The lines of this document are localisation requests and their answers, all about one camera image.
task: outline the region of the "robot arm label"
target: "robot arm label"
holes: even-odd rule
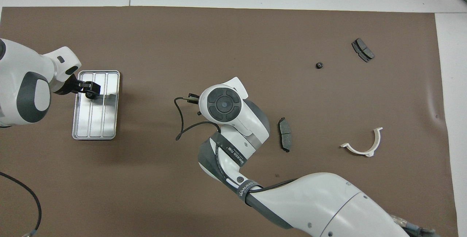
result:
[[[240,167],[247,162],[243,154],[219,132],[215,132],[211,139]]]
[[[259,183],[252,179],[245,180],[237,189],[238,197],[243,200],[243,202],[247,203],[248,191],[254,186],[259,186]]]

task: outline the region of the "silver aluminum tray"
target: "silver aluminum tray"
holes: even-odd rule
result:
[[[73,138],[79,140],[113,139],[117,128],[120,72],[115,70],[81,71],[77,79],[92,81],[100,85],[100,95],[94,100],[88,99],[83,93],[76,95]]]

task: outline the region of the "black cable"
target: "black cable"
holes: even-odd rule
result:
[[[183,97],[177,97],[174,99],[174,104],[175,106],[177,107],[178,109],[178,112],[180,113],[180,119],[182,119],[182,128],[180,129],[180,133],[183,131],[183,115],[182,115],[182,110],[180,109],[180,107],[178,106],[177,104],[177,100],[180,100],[180,99],[183,99]]]
[[[271,185],[271,186],[264,187],[264,188],[257,189],[257,190],[249,190],[248,193],[256,193],[256,192],[262,192],[262,191],[265,191],[265,190],[274,189],[274,188],[283,186],[285,184],[289,184],[290,182],[293,182],[294,180],[296,180],[296,179],[289,179],[289,180],[286,180],[286,181],[283,181],[283,182],[279,182],[279,183],[277,183],[275,185]]]
[[[183,134],[183,133],[185,133],[186,131],[192,129],[193,127],[199,126],[199,125],[201,125],[201,124],[211,124],[211,125],[214,125],[215,127],[217,127],[217,132],[220,133],[220,127],[219,127],[216,123],[211,122],[211,121],[202,121],[202,122],[197,122],[196,124],[193,124],[193,125],[191,125],[190,127],[187,127],[186,129],[182,130],[182,132],[180,132],[180,134],[178,134],[178,136],[175,138],[175,140],[178,141],[178,140],[180,139],[180,137],[182,137],[182,134]]]
[[[34,230],[37,230],[39,228],[39,225],[40,225],[40,220],[42,219],[42,209],[40,208],[40,202],[39,202],[39,199],[37,198],[37,196],[35,195],[35,193],[28,186],[26,186],[24,183],[22,183],[18,179],[15,179],[14,177],[11,177],[10,175],[7,175],[7,174],[5,174],[3,172],[0,172],[0,175],[2,175],[3,177],[6,177],[7,179],[10,179],[11,181],[13,181],[16,184],[20,185],[21,187],[25,188],[32,195],[32,197],[35,200],[35,203],[37,204],[37,210],[39,211],[39,217],[37,218],[37,223],[36,223],[35,228],[34,228]]]
[[[196,124],[193,124],[191,125],[190,127],[187,127],[186,129],[183,129],[184,127],[184,121],[183,121],[183,114],[182,114],[182,110],[180,109],[180,107],[178,106],[177,104],[177,100],[180,100],[180,99],[183,99],[183,97],[177,97],[174,99],[174,104],[175,106],[177,107],[177,110],[178,112],[180,113],[180,119],[182,120],[182,127],[180,128],[180,133],[177,135],[177,137],[175,138],[176,141],[178,141],[180,139],[180,137],[182,137],[182,134],[185,133],[186,131],[192,129],[193,127],[195,126],[198,126],[198,125],[201,125],[201,124],[211,124],[211,125],[214,125],[216,128],[217,128],[217,132],[220,133],[220,127],[219,125],[217,125],[216,123],[214,122],[211,122],[211,121],[202,121],[202,122],[198,122]]]
[[[220,174],[222,175],[222,177],[224,177],[224,179],[225,179],[226,181],[227,181],[227,179],[230,179],[230,181],[231,181],[231,182],[234,182],[235,185],[240,186],[237,182],[235,182],[234,179],[232,179],[231,177],[229,177],[229,175],[227,175],[227,173],[225,173],[224,170],[222,169],[222,166],[220,165],[220,161],[219,161],[219,146],[217,146],[217,145],[216,145],[215,156],[216,156],[217,168],[219,169]]]

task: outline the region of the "black circular joint cover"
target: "black circular joint cover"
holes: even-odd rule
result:
[[[207,96],[209,114],[217,121],[229,122],[235,119],[242,108],[240,96],[232,89],[219,87]]]

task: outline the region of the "black strap on robot arm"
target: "black strap on robot arm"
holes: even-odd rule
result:
[[[219,132],[214,133],[211,139],[219,146],[239,167],[243,167],[247,158],[228,139]]]
[[[267,187],[264,187],[264,188],[261,188],[261,189],[250,190],[249,193],[256,193],[256,192],[262,192],[262,191],[266,191],[266,190],[270,190],[270,189],[275,189],[275,188],[278,188],[280,186],[284,186],[286,184],[289,184],[290,182],[293,182],[294,180],[296,180],[296,179],[288,179],[288,180],[285,180],[283,182],[279,182],[277,184],[267,186]]]
[[[245,180],[237,189],[237,196],[247,204],[247,195],[251,192],[252,187],[261,187],[258,182],[255,182],[252,179]]]
[[[39,228],[40,220],[42,219],[42,209],[40,208],[39,199],[35,195],[34,191],[32,191],[28,186],[26,186],[24,183],[22,183],[18,179],[15,179],[14,177],[12,177],[12,176],[10,176],[8,174],[5,174],[3,172],[0,172],[0,176],[6,177],[7,179],[10,179],[11,181],[13,181],[16,184],[20,185],[21,187],[25,188],[32,195],[32,197],[34,198],[35,203],[37,205],[37,210],[39,212],[39,215],[38,215],[38,218],[37,218],[37,223],[36,223],[36,225],[34,227],[34,230],[32,230],[32,231],[28,232],[27,234],[23,235],[23,237],[30,237],[30,236],[35,235],[37,229]]]

